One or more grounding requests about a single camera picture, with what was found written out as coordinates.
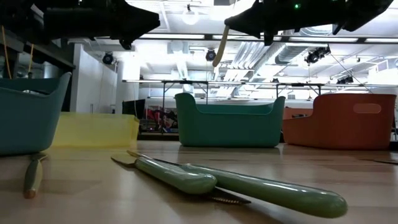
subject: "metal frame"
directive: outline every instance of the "metal frame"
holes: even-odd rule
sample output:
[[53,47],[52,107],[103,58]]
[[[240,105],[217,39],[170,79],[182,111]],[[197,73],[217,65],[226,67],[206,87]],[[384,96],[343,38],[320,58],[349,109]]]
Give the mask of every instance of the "metal frame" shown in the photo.
[[[163,95],[162,95],[162,124],[164,124],[164,105],[165,105],[165,94],[166,92],[172,88],[176,83],[179,84],[189,84],[189,85],[194,85],[197,84],[205,93],[206,93],[206,104],[208,104],[208,89],[209,85],[211,84],[219,84],[219,85],[272,85],[275,86],[276,90],[276,97],[279,97],[279,94],[282,93],[283,90],[285,90],[288,86],[291,87],[305,87],[308,86],[309,89],[313,90],[316,94],[321,95],[321,90],[322,87],[324,86],[332,86],[332,87],[339,87],[339,86],[344,86],[344,87],[398,87],[398,85],[373,85],[373,84],[359,84],[359,85],[353,85],[353,84],[322,84],[322,83],[254,83],[254,82],[212,82],[212,81],[193,81],[193,80],[123,80],[122,82],[131,82],[131,83],[163,83]],[[166,84],[171,83],[172,85],[166,89]],[[206,85],[206,90],[200,85],[204,84]],[[279,91],[280,86],[285,86],[284,89]],[[219,100],[231,100],[232,98],[216,98]]]
[[[109,37],[98,37],[97,39],[110,39]],[[220,41],[221,34],[181,34],[181,33],[148,33],[139,38],[140,40],[205,40]],[[246,34],[230,34],[228,41],[235,42],[263,42],[260,39]],[[312,43],[312,44],[398,44],[397,37],[386,36],[298,36],[298,35],[275,35],[274,42],[280,43]]]
[[[163,135],[164,130],[163,130],[163,124],[164,124],[164,103],[165,103],[165,94],[166,92],[171,89],[174,84],[179,83],[179,84],[189,84],[189,85],[193,85],[193,84],[198,84],[198,86],[200,86],[200,88],[205,91],[202,86],[200,84],[205,84],[207,86],[206,88],[206,104],[208,104],[208,89],[209,89],[209,84],[208,81],[190,81],[190,80],[162,80],[161,81],[163,83],[163,95],[162,95],[162,129],[160,130],[160,133]],[[167,83],[171,83],[171,85],[166,89],[166,84]]]

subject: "security camera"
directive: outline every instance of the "security camera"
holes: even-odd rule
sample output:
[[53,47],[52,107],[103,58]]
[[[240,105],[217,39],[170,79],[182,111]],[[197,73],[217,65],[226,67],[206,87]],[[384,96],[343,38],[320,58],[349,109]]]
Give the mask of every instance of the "security camera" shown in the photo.
[[102,62],[105,65],[112,65],[115,62],[112,52],[106,52],[104,57],[102,58]]
[[206,54],[206,61],[212,62],[214,61],[214,58],[216,58],[216,52],[214,51],[214,49],[208,49]]

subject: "ceiling light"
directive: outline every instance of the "ceiling light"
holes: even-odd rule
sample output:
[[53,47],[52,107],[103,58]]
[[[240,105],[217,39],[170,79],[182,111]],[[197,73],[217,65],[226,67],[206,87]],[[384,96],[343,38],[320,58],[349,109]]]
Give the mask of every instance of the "ceiling light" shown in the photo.
[[246,83],[248,85],[277,85],[278,83]]
[[344,42],[353,43],[357,42],[358,38],[354,37],[290,37],[289,41],[292,42]]
[[327,47],[328,44],[311,44],[311,43],[286,43],[288,47]]
[[312,63],[317,63],[328,54],[330,54],[329,47],[319,47],[316,50],[309,52],[308,56],[304,58],[304,61],[307,62],[308,65]]
[[123,82],[133,82],[133,83],[162,83],[160,80],[123,80]]
[[365,40],[366,43],[374,42],[374,43],[398,43],[398,38],[367,38]]
[[209,84],[224,84],[224,85],[244,85],[245,82],[209,82]]
[[204,39],[201,34],[144,34],[140,39]]
[[203,46],[189,46],[188,47],[189,51],[200,51],[200,52],[205,52],[207,51],[207,47],[203,47]]
[[[214,40],[221,40],[223,38],[222,35],[213,35]],[[274,37],[274,41],[280,41],[282,37]],[[261,39],[258,39],[257,37],[253,37],[250,35],[228,35],[227,40],[258,40],[261,41]]]
[[199,12],[191,10],[190,8],[189,9],[187,8],[182,13],[181,19],[184,23],[186,23],[188,25],[195,25],[199,21]]

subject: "wooden tabletop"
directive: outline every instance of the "wooden tabletop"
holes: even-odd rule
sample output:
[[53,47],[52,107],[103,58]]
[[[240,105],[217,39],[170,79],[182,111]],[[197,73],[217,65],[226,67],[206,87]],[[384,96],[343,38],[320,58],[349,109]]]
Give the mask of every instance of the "wooden tabletop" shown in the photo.
[[397,159],[383,151],[326,151],[281,144],[274,149],[187,148],[179,142],[139,141],[136,149],[170,162],[201,164],[332,190],[348,213],[311,217],[250,198],[249,205],[197,201],[147,175],[115,164],[126,149],[49,149],[33,200],[22,196],[28,156],[0,157],[0,223],[397,223]]

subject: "ceiling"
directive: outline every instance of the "ceiling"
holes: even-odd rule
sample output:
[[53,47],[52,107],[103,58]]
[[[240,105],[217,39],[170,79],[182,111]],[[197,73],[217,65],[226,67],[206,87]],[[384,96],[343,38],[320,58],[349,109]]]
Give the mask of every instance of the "ceiling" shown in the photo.
[[[159,13],[161,25],[152,33],[171,34],[222,34],[223,20],[251,7],[253,1],[240,0],[234,7],[233,4],[214,6],[214,0],[127,0],[133,6]],[[187,11],[187,4],[190,4],[191,10],[196,12],[197,16],[192,12],[183,15]],[[338,34],[338,36],[349,35],[398,38],[398,0],[395,0],[385,13],[355,32],[343,30]],[[278,78],[280,82],[289,83],[335,83],[334,78],[351,74],[357,78],[356,83],[366,83],[369,81],[369,73],[385,69],[396,70],[398,58],[398,44],[330,44],[331,55],[308,67],[303,59],[308,51],[315,49],[317,45],[304,45],[304,48],[301,45],[301,51],[289,63],[276,65],[275,56],[278,54],[275,51],[279,50],[280,53],[279,47],[286,47],[284,44],[264,47],[260,42],[227,42],[221,61],[222,66],[214,70],[211,62],[206,61],[205,55],[207,49],[218,50],[220,44],[218,41],[173,40],[173,42],[182,43],[184,46],[182,54],[177,55],[172,51],[171,40],[136,40],[133,43],[135,46],[133,52],[121,50],[117,40],[101,39],[94,42],[85,40],[82,43],[85,44],[85,50],[93,51],[98,55],[103,55],[104,51],[113,51],[118,60],[127,60],[124,57],[128,55],[135,56],[141,66],[141,75],[146,79],[174,77],[192,80],[240,81],[240,78],[244,78],[244,80],[252,82],[253,80],[270,82],[273,78]],[[300,49],[296,45],[293,47],[296,50]],[[380,63],[386,66],[377,68]],[[244,65],[249,64],[252,66],[242,69]],[[240,70],[232,70],[233,65]],[[389,83],[398,84],[398,77],[396,81]]]

